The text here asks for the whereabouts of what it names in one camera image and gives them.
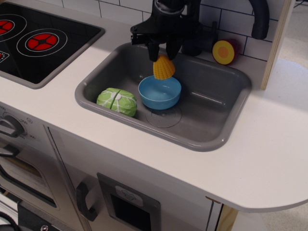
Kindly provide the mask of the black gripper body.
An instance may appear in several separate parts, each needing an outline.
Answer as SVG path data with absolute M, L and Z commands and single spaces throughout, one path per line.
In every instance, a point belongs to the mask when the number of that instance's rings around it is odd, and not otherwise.
M 199 29 L 200 23 L 188 16 L 151 15 L 146 21 L 131 27 L 131 43 L 148 45 L 151 42 L 164 44 L 182 41 L 192 38 Z

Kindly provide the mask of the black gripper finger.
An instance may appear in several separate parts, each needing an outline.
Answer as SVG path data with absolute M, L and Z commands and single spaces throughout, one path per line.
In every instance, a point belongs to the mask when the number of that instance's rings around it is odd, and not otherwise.
M 182 44 L 182 40 L 168 41 L 166 43 L 166 52 L 170 60 L 173 60 L 177 56 Z
M 148 53 L 151 61 L 157 61 L 159 54 L 159 44 L 149 42 Z

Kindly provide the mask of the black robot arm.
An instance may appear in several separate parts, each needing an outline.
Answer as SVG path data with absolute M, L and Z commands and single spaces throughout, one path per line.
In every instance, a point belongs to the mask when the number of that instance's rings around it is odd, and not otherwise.
M 144 44 L 149 58 L 158 59 L 159 46 L 166 45 L 167 55 L 174 59 L 185 40 L 202 29 L 199 22 L 199 0 L 154 0 L 150 17 L 130 29 L 131 44 Z

